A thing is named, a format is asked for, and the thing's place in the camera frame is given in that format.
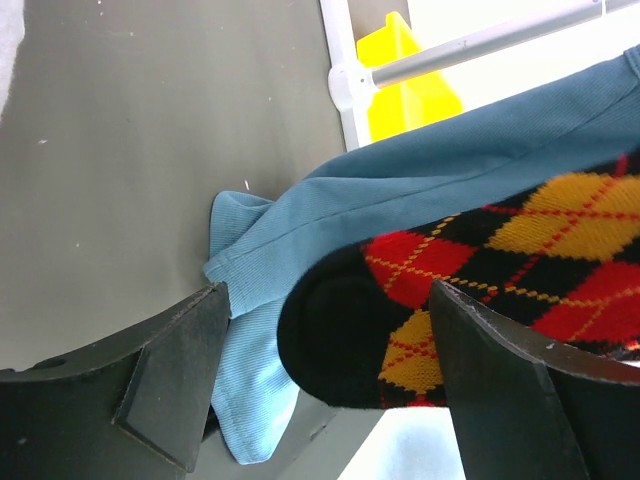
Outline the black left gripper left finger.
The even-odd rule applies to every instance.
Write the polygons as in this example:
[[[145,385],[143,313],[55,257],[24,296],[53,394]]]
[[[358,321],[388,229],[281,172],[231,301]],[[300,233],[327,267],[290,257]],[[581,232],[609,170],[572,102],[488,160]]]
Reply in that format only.
[[[196,466],[230,316],[208,285],[138,324],[1,373],[5,479],[182,479]]]

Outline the argyle sock red yellow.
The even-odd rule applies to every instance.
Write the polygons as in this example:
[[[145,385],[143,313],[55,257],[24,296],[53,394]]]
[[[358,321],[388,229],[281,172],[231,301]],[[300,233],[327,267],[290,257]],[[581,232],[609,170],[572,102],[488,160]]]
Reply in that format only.
[[[552,339],[637,360],[638,154],[326,255],[280,314],[285,371],[335,407],[444,405],[437,281]]]

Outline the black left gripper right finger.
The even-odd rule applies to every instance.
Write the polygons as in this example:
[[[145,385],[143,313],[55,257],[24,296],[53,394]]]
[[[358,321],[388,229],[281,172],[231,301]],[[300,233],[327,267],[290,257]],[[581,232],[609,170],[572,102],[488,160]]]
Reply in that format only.
[[[429,312],[467,478],[638,478],[638,367],[554,341],[444,282]]]

